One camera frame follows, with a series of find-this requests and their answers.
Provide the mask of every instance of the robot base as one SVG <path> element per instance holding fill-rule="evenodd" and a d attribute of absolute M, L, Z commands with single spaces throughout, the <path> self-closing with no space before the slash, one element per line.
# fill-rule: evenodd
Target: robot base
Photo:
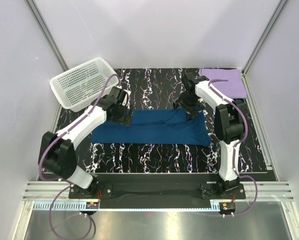
<path fill-rule="evenodd" d="M 101 192 L 101 199 L 111 199 L 113 193 L 113 184 L 109 181 L 95 182 L 88 189 L 83 189 L 74 185 L 69 189 L 69 199 L 98 199 L 97 191 Z"/>
<path fill-rule="evenodd" d="M 244 185 L 241 183 L 238 185 L 238 187 L 223 192 L 219 192 L 217 187 L 218 187 L 217 183 L 201 184 L 200 189 L 204 190 L 201 192 L 201 198 L 204 200 L 212 200 L 212 199 L 232 200 L 233 194 L 235 194 L 235 199 L 246 199 Z"/>

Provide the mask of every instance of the metal floor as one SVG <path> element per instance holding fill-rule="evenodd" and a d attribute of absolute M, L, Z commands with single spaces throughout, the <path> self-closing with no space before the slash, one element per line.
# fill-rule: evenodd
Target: metal floor
<path fill-rule="evenodd" d="M 237 203 L 236 212 L 248 207 Z M 64 238 L 77 239 L 90 223 L 82 216 L 66 222 L 73 211 L 53 211 L 56 231 Z M 26 240 L 56 240 L 50 230 L 48 211 L 34 210 L 26 232 Z M 92 218 L 96 233 L 87 240 L 290 240 L 286 219 L 279 202 L 257 202 L 246 215 L 222 217 L 214 212 L 119 212 L 100 211 Z"/>

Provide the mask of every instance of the cable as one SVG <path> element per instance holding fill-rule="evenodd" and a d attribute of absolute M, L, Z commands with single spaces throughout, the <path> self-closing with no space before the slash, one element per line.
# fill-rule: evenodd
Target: cable
<path fill-rule="evenodd" d="M 248 209 L 246 209 L 245 211 L 242 211 L 240 213 L 237 213 L 235 214 L 235 216 L 241 216 L 243 214 L 246 214 L 248 213 L 254 206 L 255 206 L 255 203 L 256 203 L 256 200 L 258 198 L 258 185 L 255 181 L 255 179 L 249 175 L 244 175 L 244 176 L 240 176 L 240 174 L 237 172 L 237 169 L 235 167 L 235 154 L 236 154 L 236 146 L 241 144 L 242 142 L 244 142 L 248 136 L 248 123 L 246 121 L 246 118 L 243 114 L 243 112 L 231 101 L 229 101 L 228 99 L 226 98 L 223 98 L 223 96 L 221 94 L 219 94 L 218 90 L 214 88 L 213 84 L 212 83 L 216 83 L 216 82 L 228 82 L 228 80 L 224 80 L 224 79 L 213 79 L 213 80 L 210 80 L 208 82 L 208 87 L 217 95 L 219 96 L 220 98 L 222 98 L 226 103 L 230 104 L 238 113 L 239 115 L 242 117 L 243 119 L 243 124 L 244 124 L 244 135 L 243 135 L 243 138 L 241 140 L 239 140 L 234 146 L 234 150 L 233 150 L 233 157 L 232 157 L 232 168 L 233 168 L 233 171 L 234 173 L 237 175 L 238 178 L 240 179 L 250 179 L 254 185 L 255 185 L 255 197 L 254 197 L 254 201 L 252 202 L 252 204 L 249 206 Z"/>
<path fill-rule="evenodd" d="M 79 121 L 77 121 L 73 126 L 71 126 L 67 132 L 63 132 L 61 135 L 59 135 L 54 141 L 51 142 L 51 144 L 45 149 L 44 153 L 42 154 L 40 160 L 39 160 L 39 165 L 38 165 L 38 174 L 39 174 L 39 177 L 40 179 L 42 179 L 43 181 L 55 181 L 58 179 L 58 177 L 56 178 L 45 178 L 43 176 L 43 173 L 42 173 L 42 168 L 43 168 L 43 161 L 44 159 L 46 158 L 48 152 L 52 149 L 52 147 L 54 147 L 54 145 L 62 138 L 64 137 L 66 134 L 68 134 L 70 131 L 72 131 L 75 127 L 77 127 L 85 118 L 87 118 L 89 116 L 89 114 L 91 114 L 94 110 L 94 108 L 97 106 L 97 104 L 99 103 L 100 99 L 102 98 L 102 95 L 108 85 L 108 83 L 110 82 L 110 80 L 113 78 L 113 77 L 117 77 L 118 79 L 119 76 L 114 73 L 112 75 L 110 75 L 107 79 L 107 81 L 105 82 L 105 85 L 103 87 L 103 89 L 101 90 L 97 100 L 95 101 L 93 107 L 91 108 L 91 110 L 86 114 L 84 115 Z"/>
<path fill-rule="evenodd" d="M 97 196 L 98 196 L 98 204 L 97 204 L 97 207 L 94 207 L 94 206 L 88 206 L 87 208 L 88 209 L 97 209 L 97 210 L 99 210 L 100 209 L 100 203 L 101 203 L 101 195 L 102 195 L 102 192 L 101 192 L 101 190 L 97 190 Z"/>
<path fill-rule="evenodd" d="M 57 200 L 57 198 L 58 198 L 63 192 L 65 192 L 67 189 L 69 189 L 70 187 L 71 187 L 71 186 L 69 185 L 69 186 L 65 187 L 63 190 L 61 190 L 61 191 L 56 195 L 56 197 L 54 198 L 54 200 L 52 201 L 52 203 L 51 203 L 51 205 L 50 205 L 50 207 L 49 207 L 49 211 L 48 211 L 49 226 L 50 226 L 51 231 L 54 233 L 54 235 L 55 235 L 56 237 L 58 237 L 59 239 L 63 239 L 63 240 L 84 240 L 84 239 L 90 234 L 90 232 L 91 232 L 91 230 L 92 230 L 92 224 L 95 225 L 95 222 L 94 222 L 94 220 L 93 220 L 93 218 L 92 218 L 91 216 L 85 214 L 85 216 L 89 218 L 89 228 L 88 228 L 87 233 L 86 233 L 84 236 L 82 236 L 81 238 L 77 238 L 77 239 L 69 239 L 69 238 L 62 237 L 61 235 L 59 235 L 59 234 L 56 232 L 56 230 L 55 230 L 55 228 L 54 228 L 54 226 L 53 226 L 53 224 L 52 224 L 52 208 L 53 208 L 53 206 L 54 206 L 54 203 L 55 203 L 55 201 Z"/>
<path fill-rule="evenodd" d="M 232 198 L 232 200 L 230 201 L 231 203 L 235 203 L 235 192 L 233 193 L 233 198 Z"/>
<path fill-rule="evenodd" d="M 54 229 L 57 229 L 61 224 L 65 223 L 66 221 L 70 220 L 71 218 L 75 217 L 77 214 L 72 214 L 68 217 L 66 217 L 65 219 L 63 219 L 63 221 L 59 222 L 57 225 L 54 225 Z M 40 215 L 38 218 L 38 226 L 40 228 L 40 230 L 42 231 L 42 233 L 49 233 L 49 232 L 52 232 L 52 230 L 46 230 L 42 227 L 42 216 Z"/>
<path fill-rule="evenodd" d="M 41 158 L 40 158 L 40 160 L 39 160 L 39 164 L 38 164 L 38 174 L 39 174 L 40 179 L 42 179 L 43 181 L 55 181 L 55 180 L 58 179 L 58 177 L 56 177 L 56 178 L 45 178 L 45 177 L 43 176 L 43 173 L 42 173 L 43 161 L 45 160 L 45 158 L 46 158 L 48 152 L 52 149 L 52 147 L 54 147 L 54 145 L 55 145 L 55 144 L 56 144 L 62 137 L 64 137 L 66 134 L 68 134 L 70 131 L 72 131 L 75 127 L 77 127 L 77 126 L 78 126 L 78 125 L 79 125 L 85 118 L 87 118 L 87 117 L 93 112 L 94 108 L 97 106 L 97 104 L 99 103 L 100 99 L 102 98 L 102 95 L 103 95 L 103 93 L 104 93 L 104 91 L 105 91 L 105 89 L 106 89 L 108 83 L 110 82 L 110 80 L 111 80 L 113 77 L 117 77 L 118 80 L 120 81 L 120 78 L 119 78 L 119 76 L 118 76 L 116 73 L 110 75 L 110 76 L 108 77 L 107 81 L 105 82 L 105 85 L 104 85 L 104 87 L 102 88 L 102 90 L 101 90 L 101 92 L 100 92 L 98 98 L 96 99 L 96 101 L 95 101 L 93 107 L 91 108 L 91 110 L 90 110 L 86 115 L 84 115 L 79 121 L 77 121 L 73 126 L 71 126 L 71 127 L 68 129 L 67 132 L 62 133 L 62 134 L 59 135 L 56 139 L 54 139 L 54 140 L 50 143 L 50 145 L 45 149 L 44 153 L 42 154 L 42 156 L 41 156 Z M 68 239 L 68 238 L 64 238 L 64 237 L 60 236 L 60 235 L 56 232 L 55 227 L 54 227 L 53 224 L 52 224 L 52 208 L 53 208 L 53 206 L 54 206 L 54 203 L 55 203 L 55 201 L 57 200 L 57 198 L 58 198 L 64 191 L 66 191 L 67 189 L 69 189 L 69 188 L 71 187 L 71 184 L 72 184 L 70 181 L 68 181 L 68 180 L 66 180 L 66 179 L 65 179 L 65 181 L 66 181 L 67 183 L 69 183 L 70 185 L 67 186 L 66 188 L 64 188 L 63 190 L 61 190 L 61 191 L 56 195 L 56 197 L 54 198 L 54 200 L 52 201 L 52 203 L 51 203 L 51 205 L 50 205 L 50 207 L 49 207 L 49 226 L 50 226 L 51 231 L 52 231 L 52 232 L 55 234 L 55 236 L 57 236 L 58 238 L 63 239 L 63 240 L 72 240 L 72 239 Z M 91 232 L 91 230 L 92 230 L 92 224 L 95 226 L 95 222 L 94 222 L 94 220 L 92 219 L 92 217 L 90 217 L 90 216 L 87 215 L 87 214 L 85 214 L 85 216 L 87 216 L 87 217 L 89 218 L 89 223 L 90 223 L 90 224 L 89 224 L 89 229 L 88 229 L 87 233 L 86 233 L 83 237 L 78 238 L 78 239 L 75 239 L 75 240 L 83 240 L 83 239 L 85 239 L 85 238 L 90 234 L 90 232 Z"/>

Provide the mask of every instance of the black bracket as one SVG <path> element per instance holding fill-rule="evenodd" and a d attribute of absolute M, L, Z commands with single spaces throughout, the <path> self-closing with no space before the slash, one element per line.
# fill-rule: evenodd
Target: black bracket
<path fill-rule="evenodd" d="M 233 199 L 233 194 L 235 194 L 235 199 L 246 199 L 245 189 L 243 184 L 239 184 L 237 188 L 229 191 L 219 192 L 217 184 L 215 183 L 204 183 L 200 185 L 199 190 L 201 191 L 201 198 L 204 200 L 212 199 Z"/>
<path fill-rule="evenodd" d="M 218 174 L 218 180 L 216 182 L 217 191 L 222 194 L 237 189 L 240 186 L 240 178 L 237 177 L 232 181 L 224 181 L 220 174 Z"/>
<path fill-rule="evenodd" d="M 219 214 L 221 215 L 231 215 L 236 211 L 236 203 L 235 202 L 220 202 L 219 203 Z"/>
<path fill-rule="evenodd" d="M 131 125 L 134 106 L 130 106 L 130 109 L 124 102 L 127 102 L 129 94 L 121 88 L 113 87 L 108 95 L 103 96 L 97 103 L 98 107 L 101 107 L 106 111 L 106 120 L 114 123 L 123 124 L 126 126 Z"/>
<path fill-rule="evenodd" d="M 101 199 L 111 199 L 113 195 L 113 183 L 110 181 L 95 182 L 97 190 L 101 192 Z M 95 192 L 93 195 L 90 194 L 86 189 L 80 188 L 74 185 L 69 189 L 69 199 L 97 199 L 98 194 Z"/>
<path fill-rule="evenodd" d="M 195 85 L 202 82 L 209 81 L 206 76 L 195 76 L 194 73 L 186 73 L 182 78 L 186 91 L 182 92 L 179 98 L 173 103 L 173 109 L 182 107 L 191 118 L 195 118 L 203 110 L 199 103 L 199 97 L 195 93 Z"/>

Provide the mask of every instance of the black marble surface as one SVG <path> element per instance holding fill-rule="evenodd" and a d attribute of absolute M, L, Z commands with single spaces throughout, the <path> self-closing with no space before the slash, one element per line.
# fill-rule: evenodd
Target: black marble surface
<path fill-rule="evenodd" d="M 117 69 L 123 89 L 131 91 L 136 109 L 171 109 L 184 90 L 181 77 L 201 68 Z M 266 172 L 266 164 L 247 103 L 248 137 L 240 146 L 240 172 Z M 62 129 L 84 111 L 62 109 L 57 129 Z M 205 173 L 220 166 L 221 146 L 214 134 L 214 112 L 204 103 L 210 147 L 184 144 L 92 144 L 90 134 L 76 150 L 78 165 L 90 173 Z"/>

